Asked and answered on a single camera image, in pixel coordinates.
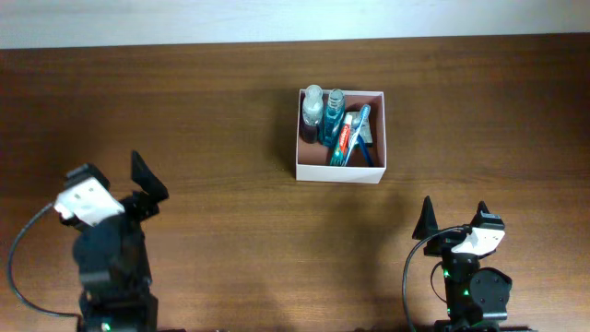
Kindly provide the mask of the blue disposable razor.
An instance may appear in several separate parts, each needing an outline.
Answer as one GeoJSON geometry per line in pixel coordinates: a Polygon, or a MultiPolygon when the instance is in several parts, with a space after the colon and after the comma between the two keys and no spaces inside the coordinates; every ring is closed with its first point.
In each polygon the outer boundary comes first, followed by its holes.
{"type": "Polygon", "coordinates": [[[369,150],[368,150],[368,148],[367,148],[367,146],[366,146],[366,144],[364,142],[364,139],[362,138],[361,135],[358,135],[357,136],[357,145],[360,148],[360,151],[361,151],[361,153],[363,155],[363,158],[367,162],[367,165],[369,167],[373,167],[374,166],[374,163],[372,161],[371,154],[370,154],[370,152],[369,152],[369,150]]]}

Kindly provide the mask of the green red toothpaste tube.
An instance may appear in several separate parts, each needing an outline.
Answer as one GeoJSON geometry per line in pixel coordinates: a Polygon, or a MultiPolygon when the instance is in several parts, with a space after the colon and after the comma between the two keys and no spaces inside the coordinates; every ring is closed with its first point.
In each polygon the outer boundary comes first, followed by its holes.
{"type": "Polygon", "coordinates": [[[333,155],[330,160],[331,166],[342,166],[344,163],[344,159],[348,152],[348,140],[350,137],[352,120],[353,116],[350,113],[346,113],[337,144],[335,145],[333,155]]]}

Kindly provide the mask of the green white soap box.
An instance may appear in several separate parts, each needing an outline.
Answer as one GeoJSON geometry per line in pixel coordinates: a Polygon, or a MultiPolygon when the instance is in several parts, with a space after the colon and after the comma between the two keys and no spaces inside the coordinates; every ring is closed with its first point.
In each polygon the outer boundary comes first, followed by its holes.
{"type": "Polygon", "coordinates": [[[368,146],[371,146],[373,140],[369,118],[366,118],[363,120],[363,122],[361,122],[360,112],[348,112],[348,114],[352,117],[350,134],[353,135],[358,131],[358,129],[360,129],[360,136],[362,137],[364,143],[368,146]]]}

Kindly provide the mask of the blue white toothbrush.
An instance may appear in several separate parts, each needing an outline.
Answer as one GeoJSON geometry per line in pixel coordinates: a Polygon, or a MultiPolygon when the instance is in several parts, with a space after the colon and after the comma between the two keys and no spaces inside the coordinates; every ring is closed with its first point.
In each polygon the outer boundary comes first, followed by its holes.
{"type": "MultiPolygon", "coordinates": [[[[371,106],[369,104],[363,104],[360,109],[360,121],[363,122],[364,119],[368,118],[371,112],[371,106]]],[[[356,133],[354,133],[348,141],[348,152],[344,159],[343,166],[347,166],[350,160],[352,151],[354,150],[355,146],[357,145],[357,136],[360,134],[360,129],[356,133]]]]}

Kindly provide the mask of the blue mouthwash bottle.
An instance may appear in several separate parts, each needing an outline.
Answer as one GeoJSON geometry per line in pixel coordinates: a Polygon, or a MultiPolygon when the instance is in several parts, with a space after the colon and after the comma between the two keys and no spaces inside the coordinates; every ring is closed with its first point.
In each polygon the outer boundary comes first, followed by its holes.
{"type": "Polygon", "coordinates": [[[324,107],[322,129],[320,130],[321,142],[324,146],[332,148],[337,142],[344,113],[345,94],[341,89],[332,89],[324,107]]]}

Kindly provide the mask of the clear bottle purple liquid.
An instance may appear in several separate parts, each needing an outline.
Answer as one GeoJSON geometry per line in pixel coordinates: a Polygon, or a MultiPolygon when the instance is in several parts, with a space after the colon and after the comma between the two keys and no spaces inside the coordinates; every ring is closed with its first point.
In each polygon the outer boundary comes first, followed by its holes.
{"type": "Polygon", "coordinates": [[[301,136],[304,142],[313,144],[318,141],[323,111],[323,90],[318,85],[310,85],[304,92],[301,106],[301,136]]]}

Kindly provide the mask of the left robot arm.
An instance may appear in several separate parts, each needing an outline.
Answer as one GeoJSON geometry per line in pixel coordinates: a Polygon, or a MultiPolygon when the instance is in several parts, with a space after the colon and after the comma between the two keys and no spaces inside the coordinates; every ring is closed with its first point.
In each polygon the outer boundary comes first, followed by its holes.
{"type": "Polygon", "coordinates": [[[66,175],[65,190],[53,203],[60,222],[80,232],[73,245],[82,293],[80,331],[155,331],[158,299],[141,223],[159,213],[166,186],[137,151],[131,180],[139,189],[116,199],[110,182],[91,163],[66,175]]]}

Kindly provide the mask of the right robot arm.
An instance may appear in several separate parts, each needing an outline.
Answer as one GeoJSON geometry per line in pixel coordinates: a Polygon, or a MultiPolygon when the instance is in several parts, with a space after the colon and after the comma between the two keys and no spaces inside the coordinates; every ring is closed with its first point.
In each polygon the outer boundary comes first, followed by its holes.
{"type": "Polygon", "coordinates": [[[507,304],[513,280],[497,268],[482,267],[480,260],[496,252],[505,236],[502,218],[478,203],[468,224],[441,229],[431,198],[423,200],[419,220],[412,233],[418,243],[409,252],[402,276],[402,302],[407,325],[413,324],[407,304],[408,271],[415,253],[438,257],[442,269],[447,318],[430,327],[437,332],[501,331],[500,322],[508,318],[507,304]]]}

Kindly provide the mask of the white open cardboard box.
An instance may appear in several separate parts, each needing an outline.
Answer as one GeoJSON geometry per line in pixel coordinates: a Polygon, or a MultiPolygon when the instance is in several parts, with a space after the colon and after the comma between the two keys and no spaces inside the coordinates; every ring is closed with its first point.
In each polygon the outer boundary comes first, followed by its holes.
{"type": "Polygon", "coordinates": [[[368,153],[369,166],[356,148],[345,167],[330,166],[332,151],[320,143],[306,143],[301,136],[304,90],[299,91],[297,144],[295,148],[295,178],[297,181],[378,184],[387,168],[387,138],[385,121],[385,95],[383,91],[345,90],[346,111],[358,111],[363,104],[371,106],[369,125],[372,146],[368,153]]]}

